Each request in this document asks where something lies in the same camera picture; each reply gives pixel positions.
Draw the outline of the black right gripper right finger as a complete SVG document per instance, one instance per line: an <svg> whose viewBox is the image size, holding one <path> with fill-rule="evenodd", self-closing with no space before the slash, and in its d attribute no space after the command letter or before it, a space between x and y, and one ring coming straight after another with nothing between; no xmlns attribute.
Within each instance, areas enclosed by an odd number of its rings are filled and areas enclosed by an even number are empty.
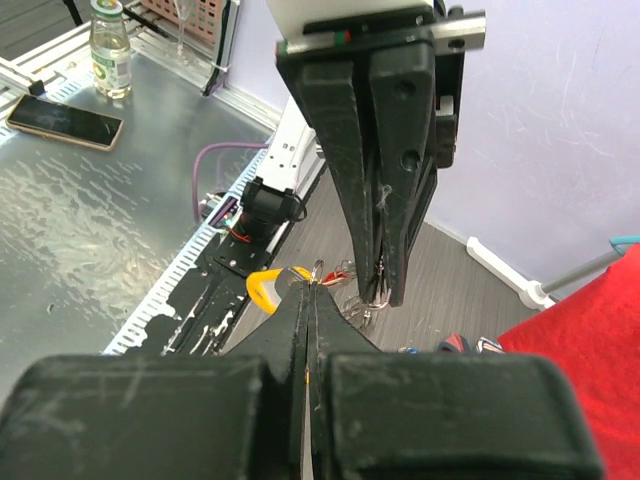
<svg viewBox="0 0 640 480"><path fill-rule="evenodd" d="M309 291L318 479L601 479L568 378L527 354L391 353Z"/></svg>

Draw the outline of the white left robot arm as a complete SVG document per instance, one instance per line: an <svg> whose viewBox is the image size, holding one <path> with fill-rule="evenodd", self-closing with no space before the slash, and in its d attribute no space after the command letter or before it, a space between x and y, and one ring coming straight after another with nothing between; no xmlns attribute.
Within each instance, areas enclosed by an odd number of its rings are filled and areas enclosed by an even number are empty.
<svg viewBox="0 0 640 480"><path fill-rule="evenodd" d="M398 307L410 255L456 151L465 56L487 18L443 1L273 1L275 65L289 97L241 225L270 238L302 210L310 154L333 179L353 246L361 300Z"/></svg>

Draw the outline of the key with yellow tag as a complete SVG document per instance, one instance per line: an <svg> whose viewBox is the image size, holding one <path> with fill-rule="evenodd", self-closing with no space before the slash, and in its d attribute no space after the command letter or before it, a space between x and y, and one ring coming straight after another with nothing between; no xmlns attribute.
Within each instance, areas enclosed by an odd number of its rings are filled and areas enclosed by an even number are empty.
<svg viewBox="0 0 640 480"><path fill-rule="evenodd" d="M246 279L251 301L266 314L273 314L290 287L297 282L308 282L311 273L302 267L261 270Z"/></svg>

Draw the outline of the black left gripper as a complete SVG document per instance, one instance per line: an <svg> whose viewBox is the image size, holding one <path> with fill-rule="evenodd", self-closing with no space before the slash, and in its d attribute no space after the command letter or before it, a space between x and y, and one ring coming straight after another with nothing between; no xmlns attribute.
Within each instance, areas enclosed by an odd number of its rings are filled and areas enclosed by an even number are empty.
<svg viewBox="0 0 640 480"><path fill-rule="evenodd" d="M428 42L376 52L369 84L378 148L378 208L389 305L403 304L410 254L435 185L431 121L436 112L435 163L454 161L459 128L465 54L484 48L486 12L466 12L442 1L396 7L391 11L351 14L303 25L302 35L281 40L276 68L297 103L303 101L319 137L351 235L360 283L373 275L376 262L369 139L360 119L361 102L350 61L310 62L315 54L361 55L385 42Z"/></svg>

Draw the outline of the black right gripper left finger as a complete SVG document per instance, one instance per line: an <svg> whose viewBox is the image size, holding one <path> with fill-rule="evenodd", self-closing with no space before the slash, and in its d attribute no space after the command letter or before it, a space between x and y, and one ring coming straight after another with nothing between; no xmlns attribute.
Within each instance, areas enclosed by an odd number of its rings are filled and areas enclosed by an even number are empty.
<svg viewBox="0 0 640 480"><path fill-rule="evenodd" d="M34 362L1 411L5 479L298 479L306 314L293 287L221 356L56 355Z"/></svg>

